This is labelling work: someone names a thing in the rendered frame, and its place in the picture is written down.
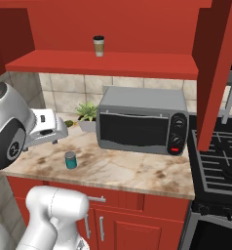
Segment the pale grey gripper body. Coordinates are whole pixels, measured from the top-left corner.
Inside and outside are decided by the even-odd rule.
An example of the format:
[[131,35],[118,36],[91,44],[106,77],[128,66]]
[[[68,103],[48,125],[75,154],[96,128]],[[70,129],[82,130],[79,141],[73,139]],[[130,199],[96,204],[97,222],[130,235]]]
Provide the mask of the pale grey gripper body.
[[27,135],[24,146],[38,146],[45,143],[55,144],[68,136],[67,127],[59,117],[39,116],[36,126]]

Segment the teal food can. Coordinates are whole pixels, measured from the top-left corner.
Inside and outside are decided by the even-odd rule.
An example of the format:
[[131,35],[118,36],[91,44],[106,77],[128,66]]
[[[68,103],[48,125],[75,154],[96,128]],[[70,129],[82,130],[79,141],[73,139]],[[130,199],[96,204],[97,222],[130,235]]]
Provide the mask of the teal food can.
[[68,151],[65,154],[65,165],[68,169],[74,169],[77,167],[77,160],[74,151]]

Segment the green potted plant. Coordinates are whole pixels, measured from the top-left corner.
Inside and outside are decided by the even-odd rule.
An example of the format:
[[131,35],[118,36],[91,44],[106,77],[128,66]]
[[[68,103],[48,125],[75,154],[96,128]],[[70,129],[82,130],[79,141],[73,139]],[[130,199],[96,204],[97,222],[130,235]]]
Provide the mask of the green potted plant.
[[79,104],[77,107],[78,124],[83,132],[96,131],[97,106],[92,102]]

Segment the grey toaster oven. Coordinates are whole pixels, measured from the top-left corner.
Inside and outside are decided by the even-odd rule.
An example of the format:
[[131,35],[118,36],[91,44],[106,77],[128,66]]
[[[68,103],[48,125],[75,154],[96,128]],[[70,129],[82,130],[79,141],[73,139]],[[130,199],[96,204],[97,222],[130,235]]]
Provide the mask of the grey toaster oven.
[[97,142],[102,148],[181,155],[188,127],[180,90],[111,86],[97,108]]

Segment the red drawer front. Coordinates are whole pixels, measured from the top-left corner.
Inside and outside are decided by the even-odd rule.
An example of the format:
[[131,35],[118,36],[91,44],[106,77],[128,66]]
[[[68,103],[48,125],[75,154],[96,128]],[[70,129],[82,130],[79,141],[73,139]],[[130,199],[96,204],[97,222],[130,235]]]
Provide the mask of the red drawer front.
[[80,192],[85,193],[90,197],[105,199],[104,202],[97,201],[97,204],[107,205],[107,206],[118,206],[119,195],[115,190],[110,190],[106,188],[98,188],[98,187],[84,187],[78,185],[71,184],[63,184],[57,182],[49,182],[35,179],[27,179],[27,178],[18,178],[18,177],[7,177],[15,199],[17,200],[25,200],[27,193],[36,186],[47,186],[47,187],[56,187],[56,188],[67,188],[74,189]]

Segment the red cabinet shelf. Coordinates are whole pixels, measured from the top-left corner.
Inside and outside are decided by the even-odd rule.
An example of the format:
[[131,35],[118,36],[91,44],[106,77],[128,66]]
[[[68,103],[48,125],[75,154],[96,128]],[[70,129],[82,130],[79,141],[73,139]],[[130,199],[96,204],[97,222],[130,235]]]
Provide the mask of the red cabinet shelf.
[[6,64],[8,71],[196,80],[190,55],[35,50]]

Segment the paper coffee cup with lid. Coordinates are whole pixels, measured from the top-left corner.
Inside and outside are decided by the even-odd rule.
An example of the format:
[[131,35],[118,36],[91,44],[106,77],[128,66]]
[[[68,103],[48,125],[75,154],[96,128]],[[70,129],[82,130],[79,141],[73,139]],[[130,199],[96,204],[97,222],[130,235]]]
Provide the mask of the paper coffee cup with lid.
[[95,46],[96,56],[102,57],[104,54],[104,37],[102,35],[94,36],[93,42]]

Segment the red lower cabinet door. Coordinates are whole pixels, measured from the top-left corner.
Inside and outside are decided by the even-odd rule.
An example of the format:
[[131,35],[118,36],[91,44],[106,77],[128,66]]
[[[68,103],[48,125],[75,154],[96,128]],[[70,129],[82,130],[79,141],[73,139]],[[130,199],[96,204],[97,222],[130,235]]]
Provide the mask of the red lower cabinet door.
[[77,228],[80,235],[86,240],[90,246],[90,250],[97,250],[97,229],[95,223],[95,211],[93,208],[89,209],[89,228],[91,231],[91,238],[87,238],[86,228],[85,228],[85,218],[77,222]]
[[[177,250],[183,222],[96,209],[99,250]],[[99,217],[103,216],[104,241]]]

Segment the red cabinet door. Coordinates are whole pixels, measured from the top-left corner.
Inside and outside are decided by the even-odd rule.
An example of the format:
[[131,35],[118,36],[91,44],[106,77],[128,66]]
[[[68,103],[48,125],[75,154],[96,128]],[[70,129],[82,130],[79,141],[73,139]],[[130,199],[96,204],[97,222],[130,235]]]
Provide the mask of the red cabinet door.
[[25,8],[0,8],[0,75],[6,65],[35,49]]
[[192,56],[199,69],[197,149],[207,151],[232,64],[232,0],[200,9]]
[[89,228],[91,231],[91,238],[87,238],[86,228],[85,228],[85,218],[77,222],[77,228],[80,235],[86,240],[90,246],[90,250],[97,250],[97,229],[95,223],[95,211],[93,208],[89,209]]
[[[183,222],[96,209],[99,250],[177,250]],[[99,217],[103,216],[104,241]]]

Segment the red upper cabinet door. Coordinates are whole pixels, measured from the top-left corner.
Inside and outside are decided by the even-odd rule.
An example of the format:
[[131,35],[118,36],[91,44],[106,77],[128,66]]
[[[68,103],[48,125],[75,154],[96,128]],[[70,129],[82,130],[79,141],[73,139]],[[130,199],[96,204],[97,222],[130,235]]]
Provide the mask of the red upper cabinet door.
[[0,8],[0,75],[6,65],[35,49],[25,8]]
[[199,69],[197,149],[207,151],[232,64],[232,0],[200,9],[192,56]]

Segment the black stove knob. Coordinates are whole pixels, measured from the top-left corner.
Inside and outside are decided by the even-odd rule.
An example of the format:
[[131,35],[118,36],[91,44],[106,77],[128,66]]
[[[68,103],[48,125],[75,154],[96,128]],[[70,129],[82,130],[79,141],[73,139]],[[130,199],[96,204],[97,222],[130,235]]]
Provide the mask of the black stove knob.
[[224,215],[226,216],[226,218],[229,221],[232,221],[232,209],[230,209],[230,208],[224,208],[223,211],[224,211]]
[[202,216],[206,216],[210,213],[210,208],[206,205],[200,205],[199,206],[199,211]]

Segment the black gas stove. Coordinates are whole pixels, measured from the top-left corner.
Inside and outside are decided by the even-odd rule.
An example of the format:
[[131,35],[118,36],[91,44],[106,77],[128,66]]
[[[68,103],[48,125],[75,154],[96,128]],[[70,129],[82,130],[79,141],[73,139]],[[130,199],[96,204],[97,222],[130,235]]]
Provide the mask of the black gas stove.
[[[195,198],[188,207],[178,250],[232,250],[232,221],[224,208],[232,209],[232,118],[216,120],[207,151],[196,148],[196,117],[189,123],[187,148]],[[202,216],[200,205],[210,208]]]

